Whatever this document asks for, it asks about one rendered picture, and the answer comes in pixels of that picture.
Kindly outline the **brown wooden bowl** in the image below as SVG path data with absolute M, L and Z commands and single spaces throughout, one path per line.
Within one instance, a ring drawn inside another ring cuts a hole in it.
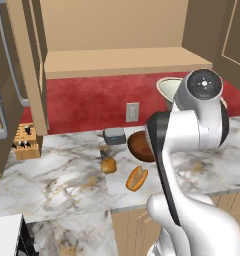
M 133 133 L 127 141 L 128 149 L 131 154 L 138 160 L 143 162 L 154 162 L 153 153 L 147 143 L 145 131 L 137 131 Z

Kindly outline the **brown potato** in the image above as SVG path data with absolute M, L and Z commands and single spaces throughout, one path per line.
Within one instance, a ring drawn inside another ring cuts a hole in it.
M 104 158 L 101 163 L 101 170 L 105 174 L 114 173 L 117 170 L 116 161 L 114 158 Z

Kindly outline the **orange hotdog bun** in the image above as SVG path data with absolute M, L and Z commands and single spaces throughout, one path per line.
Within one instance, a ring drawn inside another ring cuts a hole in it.
M 130 191 L 137 191 L 144 184 L 148 176 L 148 171 L 141 166 L 137 166 L 129 175 L 126 181 L 126 188 Z

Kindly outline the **cream white bowl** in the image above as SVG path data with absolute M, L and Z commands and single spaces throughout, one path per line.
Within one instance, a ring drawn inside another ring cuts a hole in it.
M 193 110 L 198 118 L 216 113 L 228 115 L 222 101 L 223 83 L 215 73 L 203 71 L 194 72 L 184 78 L 162 78 L 157 81 L 156 88 L 169 110 Z

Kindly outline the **small grey box appliance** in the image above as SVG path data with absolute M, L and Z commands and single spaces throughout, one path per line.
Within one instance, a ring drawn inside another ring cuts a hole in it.
M 121 127 L 105 129 L 103 131 L 103 138 L 107 145 L 120 145 L 126 143 L 125 132 Z

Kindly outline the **wooden knife block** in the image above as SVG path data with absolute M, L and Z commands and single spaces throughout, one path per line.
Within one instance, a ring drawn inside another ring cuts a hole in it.
M 12 147 L 17 160 L 40 158 L 43 137 L 38 135 L 33 123 L 18 126 Z

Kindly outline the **tan base cabinet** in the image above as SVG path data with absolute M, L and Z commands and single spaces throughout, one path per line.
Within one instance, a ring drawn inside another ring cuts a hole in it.
M 127 191 L 111 200 L 119 256 L 145 256 L 159 236 L 160 226 L 149 218 L 146 211 L 148 197 L 140 191 Z M 240 192 L 213 194 L 211 199 L 240 224 Z

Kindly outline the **tan narrow cupboard door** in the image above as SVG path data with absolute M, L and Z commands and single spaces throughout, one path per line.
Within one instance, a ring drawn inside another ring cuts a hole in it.
M 6 0 L 32 119 L 38 135 L 48 134 L 45 60 L 47 43 L 41 0 Z

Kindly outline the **brown fridge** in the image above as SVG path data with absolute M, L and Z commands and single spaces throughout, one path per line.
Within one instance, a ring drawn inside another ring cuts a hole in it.
M 8 137 L 0 140 L 1 179 L 22 113 L 28 103 L 6 0 L 0 0 L 0 93 L 8 122 Z

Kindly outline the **brown wide cupboard door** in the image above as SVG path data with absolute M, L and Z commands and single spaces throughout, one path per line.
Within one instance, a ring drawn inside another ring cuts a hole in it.
M 189 0 L 182 46 L 240 90 L 240 0 Z

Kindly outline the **white and black appliance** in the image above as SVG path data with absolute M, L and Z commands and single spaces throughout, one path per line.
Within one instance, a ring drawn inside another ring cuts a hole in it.
M 39 256 L 22 214 L 0 217 L 0 256 Z

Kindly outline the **grey wall outlet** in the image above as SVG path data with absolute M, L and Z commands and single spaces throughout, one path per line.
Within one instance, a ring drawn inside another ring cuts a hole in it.
M 139 102 L 126 104 L 126 121 L 137 122 L 139 120 Z

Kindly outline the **tan open wall cupboard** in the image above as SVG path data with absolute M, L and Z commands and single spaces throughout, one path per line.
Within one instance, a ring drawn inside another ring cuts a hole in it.
M 49 79 L 210 68 L 182 46 L 188 0 L 41 0 Z

